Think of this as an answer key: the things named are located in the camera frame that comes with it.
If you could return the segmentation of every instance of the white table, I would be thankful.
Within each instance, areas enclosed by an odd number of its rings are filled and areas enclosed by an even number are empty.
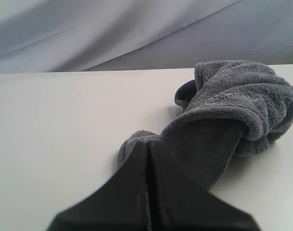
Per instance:
[[[272,66],[293,84],[293,65]],[[193,69],[0,75],[0,231],[43,231],[98,189],[133,132],[181,110]],[[265,231],[293,231],[293,126],[269,151],[234,158],[212,189]]]

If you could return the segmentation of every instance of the fleece cloth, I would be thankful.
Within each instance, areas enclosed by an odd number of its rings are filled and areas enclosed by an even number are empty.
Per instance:
[[[293,86],[257,62],[198,63],[195,79],[174,100],[184,112],[160,135],[133,134],[121,146],[118,166],[137,140],[160,140],[183,171],[209,190],[234,154],[267,150],[293,123]]]

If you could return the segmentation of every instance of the microfiber towel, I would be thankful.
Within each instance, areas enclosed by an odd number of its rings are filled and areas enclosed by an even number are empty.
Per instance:
[[[184,112],[160,135],[133,134],[121,146],[118,166],[137,140],[160,140],[184,172],[209,190],[234,154],[267,150],[293,123],[293,86],[257,62],[198,63],[195,79],[178,89],[175,103]]]

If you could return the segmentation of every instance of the towel fold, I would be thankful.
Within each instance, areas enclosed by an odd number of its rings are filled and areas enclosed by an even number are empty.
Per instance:
[[[133,134],[120,149],[118,166],[137,140],[161,140],[184,172],[208,190],[232,155],[267,150],[293,123],[293,86],[256,62],[196,64],[195,80],[179,88],[175,103],[184,113],[160,136]]]

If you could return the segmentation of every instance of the black object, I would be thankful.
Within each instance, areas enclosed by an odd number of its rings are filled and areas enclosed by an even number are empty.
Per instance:
[[[148,224],[154,231],[260,230],[190,179],[164,144],[140,141],[101,189],[58,214],[48,231],[146,231]]]

